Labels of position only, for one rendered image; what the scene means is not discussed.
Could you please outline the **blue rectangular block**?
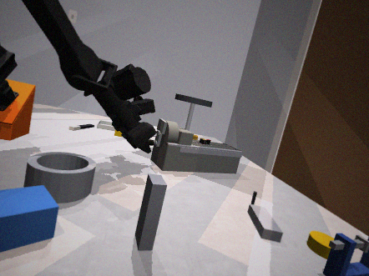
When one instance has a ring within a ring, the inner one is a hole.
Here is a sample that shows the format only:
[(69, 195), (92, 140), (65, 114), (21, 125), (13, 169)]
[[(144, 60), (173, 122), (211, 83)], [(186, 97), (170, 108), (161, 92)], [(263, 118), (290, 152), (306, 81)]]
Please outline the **blue rectangular block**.
[(53, 238), (58, 205), (43, 185), (0, 190), (0, 252)]

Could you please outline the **grey hollow cylinder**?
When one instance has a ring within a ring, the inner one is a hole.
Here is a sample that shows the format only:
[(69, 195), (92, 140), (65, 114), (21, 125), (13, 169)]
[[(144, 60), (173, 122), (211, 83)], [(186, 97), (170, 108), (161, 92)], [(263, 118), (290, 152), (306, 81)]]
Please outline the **grey hollow cylinder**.
[(76, 153), (38, 153), (28, 158), (24, 187), (43, 185), (56, 203), (90, 195), (96, 162)]

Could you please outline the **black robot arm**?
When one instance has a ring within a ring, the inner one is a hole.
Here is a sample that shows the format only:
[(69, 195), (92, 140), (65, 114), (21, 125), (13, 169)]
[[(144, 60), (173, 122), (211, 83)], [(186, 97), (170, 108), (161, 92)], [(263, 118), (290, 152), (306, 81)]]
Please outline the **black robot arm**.
[[(117, 65), (98, 58), (83, 44), (58, 0), (22, 1), (59, 56), (63, 75), (73, 88), (84, 91), (85, 97), (93, 94), (104, 111), (134, 98), (130, 109), (135, 120), (139, 115), (155, 113), (154, 100), (140, 96), (151, 89), (145, 70), (129, 64), (117, 71)], [(18, 96), (5, 80), (16, 66), (15, 54), (0, 43), (0, 111)], [(105, 73), (97, 82), (102, 71)]]

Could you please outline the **yellow round disc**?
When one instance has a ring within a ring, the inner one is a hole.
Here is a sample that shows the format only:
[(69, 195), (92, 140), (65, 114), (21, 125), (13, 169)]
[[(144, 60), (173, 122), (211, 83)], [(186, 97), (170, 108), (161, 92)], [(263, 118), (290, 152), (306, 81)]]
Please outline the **yellow round disc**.
[(307, 241), (307, 246), (319, 256), (328, 259), (331, 248), (329, 247), (330, 241), (334, 238), (320, 232), (311, 232)]

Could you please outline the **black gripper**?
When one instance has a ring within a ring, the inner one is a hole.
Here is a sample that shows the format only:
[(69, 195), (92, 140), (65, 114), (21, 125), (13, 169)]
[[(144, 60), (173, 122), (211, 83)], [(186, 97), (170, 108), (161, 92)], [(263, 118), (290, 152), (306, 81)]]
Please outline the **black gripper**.
[(146, 153), (150, 153), (151, 149), (148, 140), (152, 138), (157, 132), (154, 127), (149, 124), (135, 120), (130, 107), (131, 102), (124, 100), (117, 107), (105, 111), (111, 118), (112, 125), (116, 131), (120, 131), (122, 137), (127, 139), (127, 142), (134, 148), (139, 148)]

